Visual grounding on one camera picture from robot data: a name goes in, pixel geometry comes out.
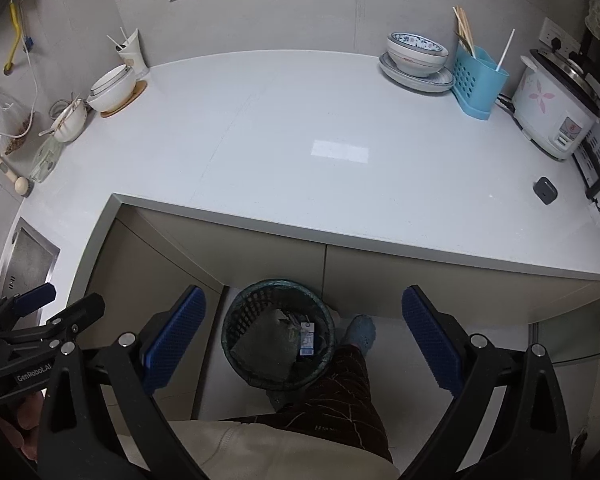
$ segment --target stainless steel sink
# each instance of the stainless steel sink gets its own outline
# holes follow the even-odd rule
[[[11,238],[11,251],[0,273],[0,298],[22,294],[51,280],[60,249],[22,218]],[[40,311],[22,318],[16,328],[37,326]]]

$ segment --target cork coaster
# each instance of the cork coaster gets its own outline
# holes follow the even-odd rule
[[[135,101],[138,98],[138,96],[142,92],[144,92],[144,89],[147,87],[147,85],[148,85],[148,83],[146,81],[138,81],[136,83],[136,86],[134,86],[134,91],[131,92],[129,99],[127,99],[125,102],[123,102],[115,110],[112,110],[110,112],[100,112],[100,116],[104,117],[104,118],[111,117],[112,115],[117,114],[120,110],[123,110],[124,108],[128,107],[133,101]]]

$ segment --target beige shirt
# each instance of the beige shirt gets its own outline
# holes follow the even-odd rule
[[[388,460],[344,444],[263,424],[170,422],[182,445],[211,480],[395,480]],[[147,468],[133,439],[120,436],[130,462]]]

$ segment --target white countertop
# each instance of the white countertop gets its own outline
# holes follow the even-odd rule
[[[61,249],[58,298],[43,319],[84,292],[120,202],[600,280],[600,215],[574,162],[540,152],[499,108],[475,120],[450,92],[405,90],[375,57],[332,52],[199,57],[154,67],[148,81],[128,108],[94,118],[22,203],[20,215]],[[541,176],[558,189],[549,206],[532,190]]]

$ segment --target white floor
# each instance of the white floor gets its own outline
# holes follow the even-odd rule
[[[223,310],[237,289],[227,295]],[[376,342],[366,357],[374,406],[389,438],[396,467],[403,471],[414,459],[445,413],[451,394],[441,390],[420,353],[407,325],[400,319],[375,317]],[[340,326],[346,326],[343,319]],[[481,332],[501,348],[525,349],[526,326],[506,329],[464,327]],[[236,416],[272,413],[263,390],[252,388],[234,372],[222,352],[217,330],[203,386],[198,418],[222,420]],[[462,466],[478,460],[495,422],[504,389],[491,398],[490,407]]]

